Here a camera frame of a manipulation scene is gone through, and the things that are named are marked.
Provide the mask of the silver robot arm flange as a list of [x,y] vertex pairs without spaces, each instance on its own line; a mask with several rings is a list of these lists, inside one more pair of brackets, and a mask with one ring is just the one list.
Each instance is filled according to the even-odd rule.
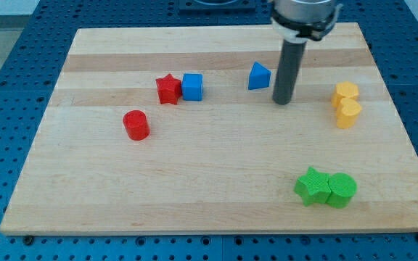
[[273,29],[292,44],[320,41],[329,34],[340,16],[336,0],[273,0]]

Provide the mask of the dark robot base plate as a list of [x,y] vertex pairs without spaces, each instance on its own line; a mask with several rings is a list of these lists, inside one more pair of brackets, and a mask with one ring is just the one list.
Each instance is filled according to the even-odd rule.
[[232,11],[255,10],[255,0],[178,0],[179,10],[186,11]]

